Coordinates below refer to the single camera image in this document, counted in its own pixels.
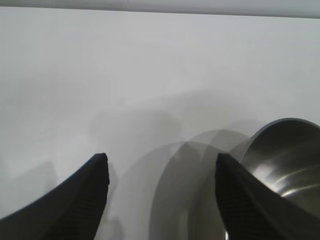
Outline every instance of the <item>stainless steel bowl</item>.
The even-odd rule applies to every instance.
[[[274,192],[320,218],[320,127],[298,118],[273,121],[230,154]],[[194,208],[190,239],[227,240],[216,198],[215,170]]]
[[[320,218],[319,126],[276,120],[230,154],[272,191]]]

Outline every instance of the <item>metal bowl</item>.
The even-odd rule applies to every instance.
[[[230,154],[272,191],[320,218],[319,126],[276,120]]]
[[[279,119],[230,154],[272,191],[320,218],[319,126],[298,118]],[[190,239],[228,239],[215,198],[215,170],[194,212]]]

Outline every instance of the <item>white table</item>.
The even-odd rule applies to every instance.
[[[185,239],[217,152],[275,119],[320,124],[319,29],[318,19],[1,7],[0,216],[106,152],[97,239]]]

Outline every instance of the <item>white surface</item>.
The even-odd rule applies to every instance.
[[[1,216],[106,152],[112,190],[97,239],[184,239],[219,150],[278,118],[320,124],[319,29],[315,19],[0,8]]]

